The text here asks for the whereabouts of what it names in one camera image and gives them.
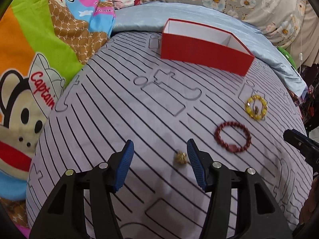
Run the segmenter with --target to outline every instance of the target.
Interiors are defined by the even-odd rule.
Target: gold charm
[[[256,100],[262,103],[261,114],[259,114],[259,109],[257,106],[255,106],[254,110],[252,110],[252,108],[250,107],[251,103]],[[253,95],[246,101],[245,111],[254,120],[264,119],[267,114],[267,110],[268,110],[268,103],[260,95]]]
[[[175,161],[179,164],[187,164],[189,163],[187,154],[178,150],[176,156],[175,156]]]

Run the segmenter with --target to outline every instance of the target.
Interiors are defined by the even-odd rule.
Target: blue gripper pad
[[[205,169],[200,159],[198,158],[196,149],[193,147],[191,139],[187,141],[187,154],[190,164],[193,168],[197,184],[203,189],[203,191],[205,191],[205,188],[207,187],[207,182],[205,179]]]
[[[127,142],[129,142],[129,144],[126,149],[124,148],[125,151],[123,157],[115,173],[115,183],[113,186],[115,192],[118,192],[119,189],[124,185],[124,181],[126,179],[134,155],[133,141],[127,140]]]

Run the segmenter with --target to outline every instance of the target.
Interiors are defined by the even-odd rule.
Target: yellow beaded bracelet
[[[254,111],[250,107],[250,104],[255,100],[259,100],[262,103],[261,114],[258,114],[258,107],[255,106]],[[261,120],[261,119],[265,118],[265,116],[267,114],[267,110],[268,110],[267,104],[268,104],[267,101],[264,98],[262,98],[260,95],[253,95],[247,100],[246,105],[245,105],[245,111],[254,120]]]

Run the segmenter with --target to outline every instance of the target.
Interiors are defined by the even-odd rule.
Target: metal screw
[[[248,168],[247,172],[251,175],[254,175],[256,173],[256,170],[254,168]]]
[[[100,169],[106,169],[106,168],[108,167],[108,164],[107,164],[107,163],[100,163],[100,164],[98,165],[98,167],[99,167]]]
[[[68,169],[68,170],[65,172],[65,175],[67,175],[67,176],[71,176],[73,173],[74,173],[74,171],[73,171],[73,170]]]
[[[213,167],[218,169],[221,167],[221,163],[220,162],[213,162]]]

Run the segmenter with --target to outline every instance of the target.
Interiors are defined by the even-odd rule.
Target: black clip
[[[187,153],[198,185],[203,191],[212,193],[200,239],[226,238],[231,189],[238,192],[237,221],[232,239],[292,238],[283,212],[253,168],[245,172],[229,170],[222,163],[213,161],[209,153],[199,151],[193,139],[187,142]]]
[[[123,185],[134,154],[127,140],[121,152],[106,163],[76,173],[67,170],[50,193],[32,227],[29,239],[90,239],[84,215],[84,190],[90,190],[96,239],[122,239],[110,193]]]

